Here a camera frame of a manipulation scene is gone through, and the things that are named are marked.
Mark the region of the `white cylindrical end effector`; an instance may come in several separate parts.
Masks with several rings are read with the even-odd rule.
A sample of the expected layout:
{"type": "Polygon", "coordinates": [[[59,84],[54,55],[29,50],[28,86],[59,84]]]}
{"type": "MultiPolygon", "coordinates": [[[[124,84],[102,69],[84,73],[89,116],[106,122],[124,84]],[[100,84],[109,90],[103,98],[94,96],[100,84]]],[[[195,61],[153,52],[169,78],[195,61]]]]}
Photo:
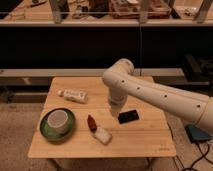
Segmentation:
{"type": "Polygon", "coordinates": [[[123,106],[124,106],[124,101],[114,101],[110,100],[109,101],[110,105],[110,113],[113,117],[117,118],[119,116],[119,113],[121,112],[123,106]]]}

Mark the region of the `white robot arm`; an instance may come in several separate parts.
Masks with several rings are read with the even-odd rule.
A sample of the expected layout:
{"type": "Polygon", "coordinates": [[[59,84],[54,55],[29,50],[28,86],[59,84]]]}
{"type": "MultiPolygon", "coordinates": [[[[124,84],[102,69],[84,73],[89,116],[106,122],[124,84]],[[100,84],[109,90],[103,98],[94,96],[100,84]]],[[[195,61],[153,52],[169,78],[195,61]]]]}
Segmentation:
{"type": "Polygon", "coordinates": [[[144,81],[133,71],[133,63],[123,58],[103,73],[112,114],[122,109],[130,95],[213,134],[213,97],[144,81]]]}

